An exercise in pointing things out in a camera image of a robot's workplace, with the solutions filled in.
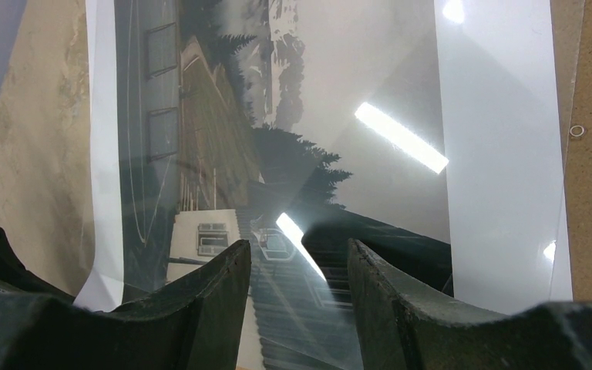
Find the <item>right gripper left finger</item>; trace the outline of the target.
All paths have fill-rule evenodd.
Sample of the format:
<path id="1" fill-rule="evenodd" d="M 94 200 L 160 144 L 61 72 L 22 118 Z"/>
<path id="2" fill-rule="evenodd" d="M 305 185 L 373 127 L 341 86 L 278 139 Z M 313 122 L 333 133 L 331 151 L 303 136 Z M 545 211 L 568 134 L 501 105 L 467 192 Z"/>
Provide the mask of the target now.
<path id="1" fill-rule="evenodd" d="M 0 369 L 233 369 L 250 274 L 238 240 L 110 312 L 0 281 Z"/>

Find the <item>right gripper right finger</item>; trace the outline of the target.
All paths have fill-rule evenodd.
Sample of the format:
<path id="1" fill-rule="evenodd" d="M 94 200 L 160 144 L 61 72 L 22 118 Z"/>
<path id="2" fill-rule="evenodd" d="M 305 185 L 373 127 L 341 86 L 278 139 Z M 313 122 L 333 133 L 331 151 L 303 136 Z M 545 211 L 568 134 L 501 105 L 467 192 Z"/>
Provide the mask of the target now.
<path id="1" fill-rule="evenodd" d="M 592 369 L 592 302 L 500 314 L 437 291 L 359 240 L 348 243 L 348 280 L 366 369 Z"/>

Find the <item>photo with glass pane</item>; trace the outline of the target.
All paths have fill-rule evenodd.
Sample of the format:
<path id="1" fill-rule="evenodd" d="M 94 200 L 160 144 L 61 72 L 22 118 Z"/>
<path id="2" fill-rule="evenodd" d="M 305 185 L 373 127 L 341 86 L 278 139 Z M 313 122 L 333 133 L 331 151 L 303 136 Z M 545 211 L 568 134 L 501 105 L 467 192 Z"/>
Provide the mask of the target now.
<path id="1" fill-rule="evenodd" d="M 360 369 L 348 239 L 460 301 L 572 301 L 548 1 L 88 1 L 111 311 L 251 243 L 245 368 Z"/>

